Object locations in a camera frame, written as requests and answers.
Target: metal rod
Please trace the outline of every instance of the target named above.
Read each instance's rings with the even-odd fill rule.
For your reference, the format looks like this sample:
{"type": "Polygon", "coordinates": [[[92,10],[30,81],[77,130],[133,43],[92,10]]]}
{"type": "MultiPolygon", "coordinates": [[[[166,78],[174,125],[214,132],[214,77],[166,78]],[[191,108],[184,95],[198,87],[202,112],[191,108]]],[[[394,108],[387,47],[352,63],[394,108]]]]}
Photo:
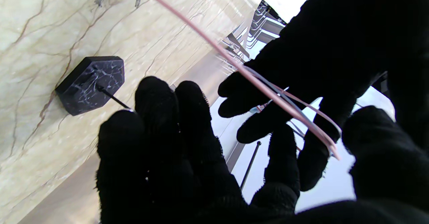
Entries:
{"type": "Polygon", "coordinates": [[[260,142],[260,141],[258,141],[258,142],[256,143],[255,151],[253,152],[252,159],[250,160],[249,166],[247,167],[247,170],[246,170],[246,173],[245,173],[245,175],[244,175],[244,178],[243,178],[242,184],[241,184],[241,186],[240,186],[240,190],[241,190],[241,191],[243,190],[244,184],[246,183],[247,176],[249,175],[250,168],[252,168],[253,160],[255,160],[256,152],[258,152],[258,149],[259,149],[259,146],[260,146],[260,145],[261,145],[261,142],[260,142]]]}
{"type": "Polygon", "coordinates": [[[124,108],[129,108],[127,105],[125,105],[123,102],[121,102],[119,99],[117,99],[115,96],[113,96],[112,94],[110,94],[108,91],[106,91],[102,86],[100,85],[96,85],[97,90],[102,92],[103,94],[106,94],[107,96],[109,96],[111,99],[113,99],[115,102],[119,103],[120,105],[122,105],[124,108]]]}

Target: pink wire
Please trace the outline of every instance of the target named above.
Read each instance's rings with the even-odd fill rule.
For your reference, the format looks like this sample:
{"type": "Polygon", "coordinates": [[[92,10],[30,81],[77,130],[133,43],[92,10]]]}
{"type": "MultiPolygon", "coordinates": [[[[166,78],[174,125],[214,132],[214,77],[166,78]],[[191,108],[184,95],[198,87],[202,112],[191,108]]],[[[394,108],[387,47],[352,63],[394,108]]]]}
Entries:
{"type": "Polygon", "coordinates": [[[185,22],[188,26],[190,26],[194,31],[196,31],[214,49],[216,49],[222,57],[227,59],[235,68],[237,68],[237,70],[243,75],[243,77],[245,77],[245,79],[250,81],[256,88],[258,88],[268,98],[272,99],[280,108],[282,108],[284,111],[288,112],[295,119],[297,119],[300,122],[302,122],[303,124],[305,124],[305,126],[307,126],[308,129],[316,137],[318,137],[319,140],[322,141],[322,143],[324,143],[326,145],[326,147],[333,153],[334,157],[337,160],[341,159],[341,157],[338,155],[337,146],[335,145],[334,141],[324,131],[322,131],[317,125],[314,125],[312,122],[310,122],[309,120],[304,118],[302,116],[302,113],[299,113],[298,111],[296,111],[291,105],[289,105],[287,102],[285,102],[283,99],[281,99],[274,91],[272,91],[265,84],[263,84],[261,81],[259,81],[249,71],[245,70],[245,68],[241,64],[237,63],[233,58],[231,58],[228,54],[226,54],[223,48],[221,48],[212,39],[210,39],[201,29],[199,29],[196,25],[194,25],[188,18],[186,18],[184,15],[182,15],[180,12],[178,12],[176,9],[174,9],[172,6],[170,6],[164,0],[155,0],[155,1],[157,1],[158,3],[163,5],[170,12],[175,14],[178,18],[180,18],[183,22],[185,22]]]}

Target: marble surface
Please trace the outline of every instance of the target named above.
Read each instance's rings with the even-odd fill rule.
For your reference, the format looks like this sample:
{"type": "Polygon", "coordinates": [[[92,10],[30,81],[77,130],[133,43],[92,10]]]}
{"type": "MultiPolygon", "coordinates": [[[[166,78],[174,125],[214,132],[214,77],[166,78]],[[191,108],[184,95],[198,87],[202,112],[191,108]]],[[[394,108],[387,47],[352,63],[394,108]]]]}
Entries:
{"type": "MultiPolygon", "coordinates": [[[[55,88],[87,56],[119,56],[133,105],[144,76],[168,83],[211,48],[153,0],[0,0],[0,223],[16,224],[95,151],[113,101],[79,116],[55,88]]],[[[167,0],[220,41],[260,0],[167,0]]]]}

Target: black glove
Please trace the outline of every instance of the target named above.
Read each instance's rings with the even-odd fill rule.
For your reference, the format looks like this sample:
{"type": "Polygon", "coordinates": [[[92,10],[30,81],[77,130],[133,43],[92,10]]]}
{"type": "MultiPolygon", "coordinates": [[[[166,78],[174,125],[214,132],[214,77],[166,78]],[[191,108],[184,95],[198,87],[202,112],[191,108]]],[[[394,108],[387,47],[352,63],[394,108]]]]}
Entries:
{"type": "Polygon", "coordinates": [[[174,93],[164,81],[146,77],[135,93],[135,111],[117,111],[100,127],[103,224],[184,222],[213,203],[247,206],[198,85],[183,82],[174,93]]]}
{"type": "MultiPolygon", "coordinates": [[[[424,96],[429,90],[426,77],[423,77],[428,72],[426,66],[429,63],[428,6],[428,0],[308,0],[301,12],[281,31],[280,37],[268,43],[254,60],[245,65],[273,84],[283,89],[289,87],[287,91],[304,102],[311,103],[323,97],[320,111],[339,127],[350,115],[356,99],[380,74],[392,70],[394,79],[390,85],[395,89],[391,93],[396,94],[392,101],[395,106],[404,106],[397,109],[398,116],[402,116],[400,123],[407,123],[410,131],[414,130],[416,122],[422,123],[424,127],[414,132],[417,144],[424,145],[428,136],[424,134],[427,133],[428,101],[407,94],[410,99],[417,100],[418,108],[412,110],[411,115],[405,114],[413,103],[409,102],[410,99],[400,99],[406,90],[400,88],[404,82],[397,77],[402,76],[397,63],[402,61],[398,58],[406,58],[410,63],[407,67],[412,66],[412,69],[422,72],[417,79],[413,79],[412,74],[408,74],[406,79],[418,82],[419,89],[423,90],[419,94],[424,96]],[[397,13],[394,12],[400,12],[410,20],[395,20],[397,13]]],[[[233,73],[221,83],[219,96],[227,97],[219,108],[219,115],[226,118],[243,114],[269,100],[240,73],[233,73]]],[[[241,126],[237,140],[251,143],[290,119],[288,113],[270,103],[241,126]]],[[[334,126],[319,115],[316,115],[314,123],[334,142],[339,139],[334,126]]],[[[326,147],[308,132],[298,158],[302,191],[312,189],[322,177],[328,157],[326,147]]]]}
{"type": "Polygon", "coordinates": [[[173,93],[164,81],[146,77],[135,93],[135,110],[117,111],[100,127],[97,189],[103,224],[142,218],[253,222],[294,214],[299,173],[289,126],[279,126],[272,136],[265,185],[248,205],[196,83],[182,82],[173,93]]]}

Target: wire bundle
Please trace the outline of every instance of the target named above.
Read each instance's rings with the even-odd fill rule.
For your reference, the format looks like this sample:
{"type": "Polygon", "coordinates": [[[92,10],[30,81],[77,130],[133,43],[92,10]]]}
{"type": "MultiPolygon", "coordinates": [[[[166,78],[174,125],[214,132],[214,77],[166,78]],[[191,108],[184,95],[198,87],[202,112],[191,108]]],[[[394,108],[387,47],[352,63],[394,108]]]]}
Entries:
{"type": "Polygon", "coordinates": [[[266,80],[264,77],[262,77],[260,74],[255,72],[253,69],[248,68],[246,66],[243,66],[240,62],[235,61],[230,55],[228,55],[225,50],[220,47],[216,42],[214,42],[212,39],[210,39],[199,27],[194,25],[188,18],[186,18],[184,15],[182,15],[180,12],[178,12],[176,9],[174,9],[172,6],[170,6],[168,3],[166,3],[164,0],[155,0],[158,3],[160,3],[162,6],[167,8],[170,12],[175,14],[178,18],[180,18],[183,22],[185,22],[189,27],[191,27],[195,32],[197,32],[203,39],[205,39],[214,49],[216,49],[219,54],[227,59],[237,70],[245,77],[248,81],[250,81],[256,88],[258,88],[263,94],[265,94],[269,99],[272,99],[280,108],[282,108],[284,111],[288,112],[293,118],[299,120],[305,126],[307,126],[308,130],[310,130],[319,140],[322,141],[326,145],[329,151],[332,152],[332,155],[337,159],[340,160],[340,156],[337,152],[337,147],[334,143],[334,141],[323,131],[321,130],[317,125],[315,125],[312,121],[310,121],[307,116],[305,116],[304,113],[294,104],[294,102],[291,101],[291,99],[296,100],[297,102],[302,103],[303,105],[311,108],[312,110],[316,111],[317,114],[321,115],[323,118],[328,120],[331,124],[333,124],[336,129],[341,134],[341,129],[339,126],[334,123],[328,116],[323,114],[321,111],[313,108],[309,104],[301,101],[297,97],[293,96],[292,94],[284,91],[283,89],[277,87],[276,85],[272,84],[268,80],[266,80]]]}

